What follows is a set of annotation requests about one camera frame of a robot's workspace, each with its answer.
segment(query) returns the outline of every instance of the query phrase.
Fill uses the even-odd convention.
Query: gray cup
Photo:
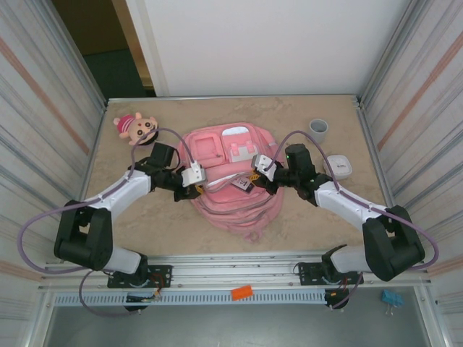
[[[328,123],[322,119],[313,119],[309,124],[309,135],[314,138],[317,143],[322,143],[328,132]]]

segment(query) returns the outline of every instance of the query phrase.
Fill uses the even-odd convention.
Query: small white box
[[[352,174],[352,166],[345,155],[330,155],[328,157],[328,161],[333,169],[334,177],[337,180],[346,179]],[[323,161],[323,168],[325,169],[326,174],[331,176],[325,161]]]

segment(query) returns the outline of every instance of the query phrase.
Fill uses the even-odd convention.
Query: pink backpack
[[[208,182],[193,205],[215,226],[256,241],[280,212],[283,189],[270,195],[253,186],[251,160],[261,153],[273,157],[278,145],[270,132],[249,123],[218,125],[184,136],[193,158],[203,166]],[[189,165],[179,146],[180,159]]]

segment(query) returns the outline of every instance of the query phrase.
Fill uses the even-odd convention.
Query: orange clip
[[[254,295],[251,286],[244,286],[241,288],[236,288],[231,291],[231,299],[233,301],[241,300],[244,298],[248,298],[249,296]]]

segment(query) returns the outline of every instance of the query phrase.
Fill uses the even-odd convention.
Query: pink plush doll
[[[119,130],[119,137],[121,139],[126,139],[130,137],[129,145],[134,145],[137,141],[147,132],[150,132],[153,129],[158,128],[158,122],[154,117],[150,117],[149,119],[142,118],[142,114],[137,112],[135,117],[131,114],[127,114],[122,118],[115,118],[114,124],[117,126]],[[144,139],[139,145],[149,145],[153,143],[154,140],[158,138],[158,132],[149,135],[146,139]]]

